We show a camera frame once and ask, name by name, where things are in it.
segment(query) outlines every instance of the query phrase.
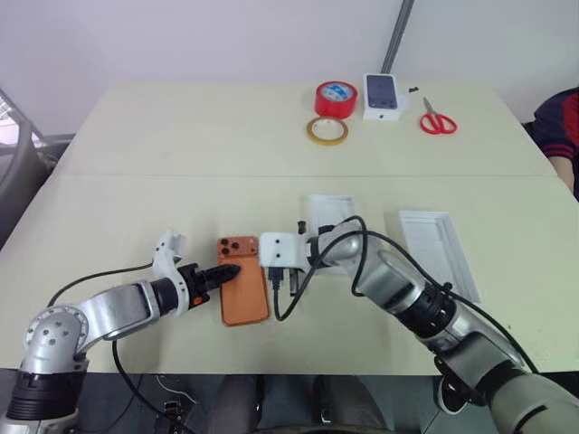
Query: person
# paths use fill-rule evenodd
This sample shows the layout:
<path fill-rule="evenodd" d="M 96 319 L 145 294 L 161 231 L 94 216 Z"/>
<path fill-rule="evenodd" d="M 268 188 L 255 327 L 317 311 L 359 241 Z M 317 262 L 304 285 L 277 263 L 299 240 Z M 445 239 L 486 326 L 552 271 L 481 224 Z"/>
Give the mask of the person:
<path fill-rule="evenodd" d="M 545 101 L 530 134 L 579 201 L 579 87 Z"/>
<path fill-rule="evenodd" d="M 209 413 L 208 434 L 394 433 L 386 428 L 370 392 L 355 376 L 316 377 L 311 394 L 311 421 L 307 426 L 257 431 L 264 390 L 263 375 L 227 375 Z"/>

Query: scissors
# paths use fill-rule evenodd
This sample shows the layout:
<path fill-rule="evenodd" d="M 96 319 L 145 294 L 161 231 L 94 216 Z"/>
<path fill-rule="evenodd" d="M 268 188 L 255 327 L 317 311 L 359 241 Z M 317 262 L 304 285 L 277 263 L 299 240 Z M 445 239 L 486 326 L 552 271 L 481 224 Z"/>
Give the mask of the scissors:
<path fill-rule="evenodd" d="M 441 115 L 434 111 L 431 103 L 424 99 L 426 114 L 420 118 L 420 128 L 428 134 L 452 134 L 458 127 L 448 116 Z"/>

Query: white wall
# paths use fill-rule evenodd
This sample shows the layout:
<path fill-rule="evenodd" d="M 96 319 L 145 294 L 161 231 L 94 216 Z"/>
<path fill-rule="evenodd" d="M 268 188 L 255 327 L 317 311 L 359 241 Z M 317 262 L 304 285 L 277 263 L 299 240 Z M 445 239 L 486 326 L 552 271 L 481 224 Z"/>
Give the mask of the white wall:
<path fill-rule="evenodd" d="M 393 73 L 488 82 L 532 120 L 541 102 L 579 82 L 579 1 L 417 0 Z"/>
<path fill-rule="evenodd" d="M 76 131 L 117 80 L 360 80 L 400 3 L 3 0 L 0 88 L 47 135 Z"/>
<path fill-rule="evenodd" d="M 382 65 L 400 3 L 3 0 L 0 88 L 48 135 L 76 131 L 117 80 L 359 80 Z M 394 72 L 492 83 L 528 119 L 577 82 L 578 7 L 417 0 Z"/>

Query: black cable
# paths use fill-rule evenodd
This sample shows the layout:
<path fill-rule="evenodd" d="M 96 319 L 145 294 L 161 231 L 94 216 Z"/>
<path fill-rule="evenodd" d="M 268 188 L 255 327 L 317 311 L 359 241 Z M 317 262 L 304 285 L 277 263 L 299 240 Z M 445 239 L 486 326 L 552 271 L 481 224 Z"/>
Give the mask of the black cable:
<path fill-rule="evenodd" d="M 280 314 L 280 303 L 279 303 L 279 297 L 278 297 L 279 291 L 274 289 L 274 291 L 273 291 L 273 313 L 275 314 L 276 319 L 278 321 L 284 321 L 285 319 L 288 318 L 288 316 L 290 316 L 291 312 L 293 312 L 293 309 L 296 307 L 299 300 L 301 299 L 301 296 L 303 296 L 304 291 L 306 290 L 306 287 L 308 286 L 309 282 L 311 281 L 311 278 L 314 277 L 314 273 L 321 265 L 322 260 L 324 260 L 324 258 L 327 256 L 329 251 L 332 250 L 334 248 L 334 246 L 336 246 L 336 244 L 338 244 L 342 240 L 345 240 L 346 238 L 351 237 L 353 235 L 363 235 L 363 234 L 364 233 L 362 231 L 346 232 L 346 233 L 343 233 L 342 235 L 336 237 L 334 240 L 332 240 L 326 246 L 326 248 L 318 255 L 318 257 L 314 259 L 314 262 L 311 264 L 311 268 L 309 269 L 308 273 L 306 274 L 306 277 L 301 281 L 301 285 L 299 285 L 299 288 L 298 288 L 298 291 L 296 292 L 295 297 L 293 298 L 293 300 L 291 300 L 288 308 L 283 313 L 283 315 Z"/>
<path fill-rule="evenodd" d="M 151 404 L 151 402 L 149 400 L 147 400 L 147 398 L 145 398 L 141 392 L 139 392 L 137 390 L 137 388 L 135 387 L 135 385 L 133 384 L 133 382 L 130 380 L 130 378 L 128 377 L 127 373 L 125 372 L 125 370 L 123 369 L 122 364 L 120 364 L 120 359 L 119 359 L 119 352 L 117 350 L 117 341 L 112 341 L 112 358 L 115 361 L 115 366 L 117 367 L 117 370 L 119 371 L 120 376 L 122 377 L 122 379 L 125 381 L 125 383 L 127 384 L 127 386 L 130 388 L 130 390 L 133 392 L 133 394 L 146 406 L 148 407 L 151 411 L 153 411 L 154 413 L 156 413 L 159 417 L 163 418 L 163 419 L 167 419 L 170 423 L 172 423 L 173 425 L 176 425 L 177 427 L 184 429 L 187 432 L 190 432 L 191 434 L 195 434 L 195 432 L 188 428 L 187 426 L 185 426 L 184 424 L 182 424 L 181 422 L 179 422 L 178 420 L 174 420 L 171 419 L 170 417 L 168 417 L 163 411 L 159 410 L 157 407 L 155 407 L 153 404 Z"/>
<path fill-rule="evenodd" d="M 352 287 L 350 288 L 350 291 L 352 292 L 352 295 L 354 297 L 364 297 L 364 294 L 356 291 L 356 288 L 358 288 L 358 282 L 362 277 L 362 272 L 364 271 L 365 266 L 365 260 L 368 256 L 368 229 L 365 226 L 364 219 L 359 215 L 353 215 L 352 217 L 345 219 L 344 222 L 351 222 L 353 220 L 358 220 L 364 233 L 362 234 L 362 255 L 360 256 L 360 264 L 358 265 L 358 270 L 356 271 L 354 280 L 352 280 Z"/>
<path fill-rule="evenodd" d="M 451 290 L 452 285 L 450 283 L 445 284 L 445 285 L 441 285 L 439 282 L 437 282 L 432 276 L 430 276 L 420 266 L 420 264 L 416 261 L 416 259 L 414 259 L 411 256 L 411 254 L 408 253 L 408 251 L 406 251 L 396 241 L 386 237 L 385 235 L 383 235 L 382 233 L 379 233 L 379 232 L 368 231 L 368 235 L 379 238 L 380 240 L 386 241 L 388 244 L 392 245 L 396 250 L 398 250 L 400 252 L 400 254 L 402 254 L 404 256 L 404 258 L 406 260 L 408 260 L 418 270 L 418 272 L 420 274 L 422 274 L 424 276 L 424 278 L 426 278 L 429 282 L 431 282 L 435 288 L 439 289 L 440 291 L 444 292 L 445 294 L 454 298 L 455 300 L 460 301 L 463 305 L 474 310 L 477 314 L 481 315 L 483 318 L 485 318 L 487 321 L 489 321 L 493 326 L 495 326 L 499 330 L 500 333 L 502 333 L 507 338 L 507 340 L 510 342 L 510 344 L 513 345 L 513 347 L 520 353 L 521 357 L 523 358 L 523 360 L 525 360 L 525 363 L 527 364 L 530 371 L 532 373 L 539 373 L 538 369 L 536 368 L 536 366 L 533 363 L 533 361 L 531 360 L 531 358 L 525 352 L 523 347 L 517 342 L 517 339 L 515 339 L 513 337 L 513 335 L 511 333 L 509 333 L 508 330 L 503 325 L 501 325 L 501 323 L 499 321 L 497 321 L 495 318 L 493 318 L 489 313 L 487 313 L 481 307 L 478 307 L 477 305 L 475 305 L 471 301 L 469 301 L 466 298 L 453 292 Z"/>
<path fill-rule="evenodd" d="M 68 285 L 66 285 L 65 287 L 60 289 L 56 294 L 54 294 L 51 298 L 51 301 L 48 302 L 47 307 L 53 306 L 54 303 L 56 303 L 56 300 L 58 299 L 58 297 L 60 297 L 62 294 L 64 294 L 70 288 L 72 288 L 75 285 L 78 285 L 79 283 L 82 283 L 86 280 L 90 280 L 92 278 L 101 278 L 103 276 L 110 276 L 111 274 L 129 273 L 130 271 L 139 271 L 141 269 L 148 269 L 152 265 L 153 265 L 153 262 L 149 262 L 148 264 L 139 265 L 138 267 L 131 267 L 130 269 L 113 269 L 111 271 L 101 271 L 100 273 L 90 274 L 89 276 L 85 276 L 83 278 L 77 278 L 73 282 L 69 283 Z"/>
<path fill-rule="evenodd" d="M 406 251 L 400 244 L 398 244 L 396 241 L 392 240 L 391 238 L 383 235 L 382 233 L 379 232 L 375 232 L 375 231 L 350 231 L 347 233 L 344 233 L 342 235 L 340 235 L 339 237 L 335 238 L 334 240 L 332 240 L 327 246 L 326 248 L 319 254 L 319 256 L 314 260 L 314 262 L 311 265 L 311 269 L 308 271 L 308 274 L 306 275 L 306 277 L 304 278 L 304 280 L 302 281 L 301 286 L 299 287 L 298 293 L 296 294 L 296 296 L 294 297 L 294 299 L 292 300 L 292 302 L 289 304 L 288 309 L 286 310 L 286 312 L 283 315 L 280 315 L 280 308 L 279 308 L 279 300 L 278 300 L 278 291 L 274 291 L 273 292 L 273 310 L 275 313 L 276 318 L 278 319 L 278 321 L 283 321 L 285 320 L 293 311 L 293 309 L 295 308 L 295 306 L 298 304 L 299 299 L 301 298 L 301 296 L 303 295 L 306 286 L 308 285 L 309 281 L 311 280 L 311 278 L 313 277 L 314 273 L 316 272 L 316 270 L 318 269 L 319 265 L 321 264 L 322 260 L 326 257 L 326 255 L 329 253 L 330 250 L 332 250 L 332 248 L 334 246 L 336 246 L 336 244 L 338 244 L 339 242 L 341 242 L 342 240 L 346 239 L 347 237 L 351 237 L 354 235 L 370 235 L 373 237 L 376 237 L 382 241 L 387 242 L 388 244 L 390 244 L 391 246 L 393 246 L 406 260 L 408 260 L 408 262 L 410 262 L 415 268 L 416 270 L 422 274 L 422 276 L 428 280 L 429 282 L 431 282 L 435 288 L 441 290 L 442 292 L 444 292 L 445 294 L 447 294 L 449 297 L 452 297 L 454 299 L 456 299 L 457 301 L 460 301 L 462 304 L 464 304 L 465 306 L 467 306 L 468 308 L 474 310 L 475 312 L 477 312 L 479 315 L 481 315 L 482 317 L 484 317 L 487 321 L 489 321 L 493 326 L 495 326 L 501 334 L 503 334 L 505 336 L 505 338 L 507 338 L 507 340 L 510 342 L 511 345 L 513 345 L 513 347 L 520 353 L 521 357 L 523 358 L 523 360 L 525 360 L 525 363 L 527 364 L 529 370 L 532 373 L 539 373 L 538 369 L 536 368 L 535 364 L 532 362 L 531 358 L 528 356 L 528 354 L 525 352 L 525 350 L 523 349 L 523 347 L 517 342 L 517 339 L 515 339 L 513 337 L 513 335 L 511 333 L 508 332 L 508 330 L 503 327 L 495 318 L 493 318 L 490 314 L 488 314 L 485 310 L 483 310 L 482 308 L 478 307 L 477 305 L 471 303 L 469 300 L 467 300 L 464 297 L 459 296 L 458 294 L 454 293 L 451 291 L 451 287 L 449 286 L 443 286 L 441 285 L 439 282 L 436 281 L 436 279 L 434 279 L 430 274 L 428 274 L 426 272 L 426 270 L 424 270 L 421 265 L 416 261 L 416 259 L 414 259 L 412 257 L 412 255 Z"/>
<path fill-rule="evenodd" d="M 138 388 L 141 386 L 141 383 L 143 382 L 143 377 L 144 375 L 141 373 L 139 378 L 138 378 L 138 383 L 137 383 L 137 390 Z M 125 406 L 125 409 L 117 416 L 116 419 L 114 419 L 106 428 L 103 429 L 83 429 L 83 428 L 77 428 L 76 430 L 78 432 L 84 432 L 86 434 L 100 434 L 102 432 L 108 432 L 112 427 L 114 427 L 115 425 L 117 425 L 117 423 L 119 423 L 119 421 L 121 419 L 123 419 L 123 416 L 125 416 L 125 414 L 127 414 L 128 409 L 130 408 L 131 404 L 133 403 L 133 401 L 135 400 L 135 394 L 131 393 L 130 395 L 130 400 L 128 400 L 127 405 Z"/>
<path fill-rule="evenodd" d="M 301 296 L 303 295 L 304 291 L 306 290 L 306 287 L 308 286 L 309 281 L 314 276 L 314 273 L 319 268 L 319 266 L 322 264 L 322 260 L 326 257 L 326 255 L 329 253 L 329 251 L 332 250 L 332 248 L 336 244 L 341 242 L 342 240 L 345 240 L 346 238 L 351 237 L 351 236 L 356 235 L 356 234 L 362 235 L 362 257 L 360 258 L 360 264 L 358 265 L 358 270 L 357 270 L 356 275 L 354 276 L 354 280 L 352 282 L 351 292 L 352 292 L 352 295 L 354 295 L 355 297 L 363 297 L 364 296 L 364 294 L 360 294 L 359 292 L 357 292 L 356 288 L 358 285 L 358 281 L 360 280 L 360 277 L 362 276 L 362 272 L 364 271 L 365 260 L 366 260 L 366 256 L 367 256 L 367 252 L 368 252 L 368 230 L 365 226 L 364 219 L 362 217 L 360 217 L 359 215 L 353 215 L 352 217 L 345 219 L 344 222 L 350 222 L 352 220 L 358 220 L 360 223 L 360 226 L 362 226 L 362 230 L 361 231 L 351 231 L 351 232 L 347 232 L 343 235 L 340 235 L 339 237 L 332 240 L 326 246 L 326 248 L 314 260 L 313 264 L 311 264 L 311 268 L 309 269 L 308 273 L 306 274 L 306 277 L 301 281 L 301 285 L 299 285 L 299 288 L 296 291 L 296 294 L 295 294 L 293 300 L 291 300 L 291 303 L 289 303 L 289 307 L 283 313 L 283 315 L 280 314 L 280 300 L 278 297 L 279 287 L 273 289 L 273 313 L 278 321 L 284 321 L 285 319 L 288 318 L 288 316 L 290 316 L 291 312 L 293 312 L 293 309 L 296 307 L 299 300 L 301 299 Z"/>

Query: metal pole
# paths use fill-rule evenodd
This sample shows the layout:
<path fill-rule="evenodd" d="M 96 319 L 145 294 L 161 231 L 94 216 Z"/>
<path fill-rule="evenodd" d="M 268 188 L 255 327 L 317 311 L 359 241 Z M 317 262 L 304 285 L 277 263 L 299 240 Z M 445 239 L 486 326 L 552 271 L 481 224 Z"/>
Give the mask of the metal pole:
<path fill-rule="evenodd" d="M 408 18 L 410 17 L 410 12 L 413 10 L 413 6 L 414 0 L 402 1 L 402 6 L 400 6 L 400 12 L 398 13 L 398 19 L 396 20 L 396 25 L 394 26 L 392 37 L 390 38 L 390 44 L 388 45 L 388 51 L 386 52 L 386 57 L 384 57 L 384 63 L 380 70 L 383 74 L 389 74 L 392 70 L 392 65 L 394 65 L 394 59 L 398 53 L 398 47 L 400 47 L 400 42 L 402 41 L 404 30 L 406 30 Z"/>

